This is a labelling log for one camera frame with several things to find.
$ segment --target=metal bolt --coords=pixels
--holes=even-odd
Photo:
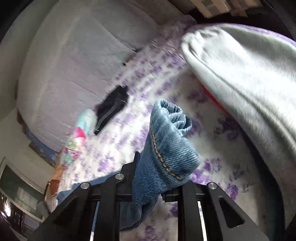
[[[210,189],[213,189],[213,190],[217,188],[217,184],[216,183],[208,183],[207,185],[208,185],[208,187]]]
[[[115,178],[116,178],[117,180],[121,180],[121,179],[124,178],[124,175],[123,175],[122,173],[118,173],[118,174],[115,175]]]
[[[88,189],[89,188],[89,183],[85,182],[85,183],[81,183],[80,187],[82,189]]]

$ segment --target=bed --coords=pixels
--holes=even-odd
[[[105,176],[131,162],[144,147],[152,106],[165,98],[180,106],[192,119],[188,138],[202,157],[191,180],[214,181],[267,232],[266,189],[251,151],[236,121],[205,93],[181,52],[181,37],[197,25],[190,16],[167,24],[148,45],[113,76],[115,85],[129,86],[129,102],[95,136],[87,137],[83,151],[64,171],[58,193]],[[48,203],[53,211],[57,200]],[[136,229],[120,233],[121,240],[177,240],[177,204],[159,198],[148,218]]]

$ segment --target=black cloth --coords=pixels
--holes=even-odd
[[[97,110],[97,123],[94,129],[94,134],[97,135],[108,121],[120,112],[128,102],[128,87],[122,87],[118,85],[115,90],[113,90],[102,104],[99,105]]]

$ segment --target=white wall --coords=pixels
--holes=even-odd
[[[13,22],[0,43],[0,120],[15,107],[16,84],[40,24],[57,0],[34,0]]]
[[[54,168],[28,146],[30,142],[17,122],[17,110],[13,109],[0,121],[0,160],[6,156],[22,174],[45,189]]]

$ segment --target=gray fleece fabric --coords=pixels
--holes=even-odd
[[[181,47],[278,182],[287,226],[296,213],[296,43],[264,29],[219,24],[186,34]]]

